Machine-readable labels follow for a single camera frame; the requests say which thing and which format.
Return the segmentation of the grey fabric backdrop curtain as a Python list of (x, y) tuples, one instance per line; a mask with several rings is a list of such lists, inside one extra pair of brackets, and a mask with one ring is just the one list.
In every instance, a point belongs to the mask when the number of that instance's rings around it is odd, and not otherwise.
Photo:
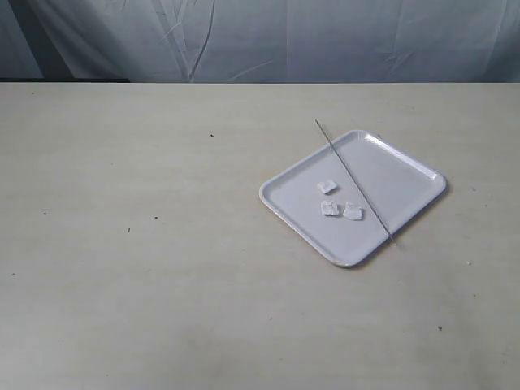
[(516, 82), (516, 1), (4, 1), (7, 80)]

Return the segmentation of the white plastic tray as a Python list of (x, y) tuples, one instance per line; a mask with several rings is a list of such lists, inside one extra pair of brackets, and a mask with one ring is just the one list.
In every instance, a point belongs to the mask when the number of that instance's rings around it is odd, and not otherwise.
[(439, 172), (353, 130), (265, 182), (259, 197), (329, 262), (354, 267), (446, 187)]

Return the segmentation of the white marshmallow piece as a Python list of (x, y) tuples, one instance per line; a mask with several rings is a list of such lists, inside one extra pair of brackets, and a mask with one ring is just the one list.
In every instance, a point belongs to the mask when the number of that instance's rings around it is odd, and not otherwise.
[(343, 216), (351, 221), (362, 221), (364, 218), (364, 210), (360, 205), (347, 201), (344, 204)]
[(335, 201), (322, 201), (320, 210), (323, 216), (336, 217), (340, 214), (340, 209)]
[(338, 184), (334, 180), (324, 180), (317, 184), (318, 190), (325, 195), (333, 193), (337, 187)]

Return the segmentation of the thin metal skewer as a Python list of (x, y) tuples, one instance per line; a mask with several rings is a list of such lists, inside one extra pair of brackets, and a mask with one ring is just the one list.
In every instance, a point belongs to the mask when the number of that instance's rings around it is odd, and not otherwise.
[(317, 120), (317, 119), (314, 119), (314, 122), (315, 124), (317, 125), (319, 131), (321, 132), (321, 134), (324, 136), (324, 138), (326, 139), (331, 151), (334, 153), (334, 155), (338, 158), (338, 160), (340, 161), (340, 164), (341, 166), (344, 168), (344, 170), (346, 171), (348, 177), (353, 181), (353, 184), (355, 185), (355, 187), (357, 188), (357, 190), (359, 191), (359, 193), (362, 195), (362, 197), (364, 198), (366, 204), (368, 205), (370, 211), (373, 213), (373, 215), (376, 217), (376, 219), (378, 220), (379, 224), (381, 225), (381, 227), (383, 228), (383, 230), (386, 232), (387, 234), (387, 237), (388, 239), (395, 245), (395, 246), (398, 246), (397, 244), (397, 240), (396, 238), (394, 237), (394, 235), (391, 233), (389, 227), (387, 226), (387, 224), (384, 222), (383, 218), (381, 217), (381, 215), (379, 214), (379, 212), (377, 211), (374, 203), (372, 202), (372, 200), (370, 199), (368, 193), (366, 192), (366, 190), (362, 187), (361, 183), (358, 181), (358, 179), (356, 178), (356, 176), (353, 174), (353, 172), (351, 171), (349, 165), (347, 164), (347, 162), (345, 161), (345, 159), (342, 157), (342, 155), (340, 154), (340, 152), (338, 151), (338, 149), (336, 148), (334, 142), (332, 141), (331, 137), (328, 135), (327, 133), (327, 130), (325, 129), (325, 127)]

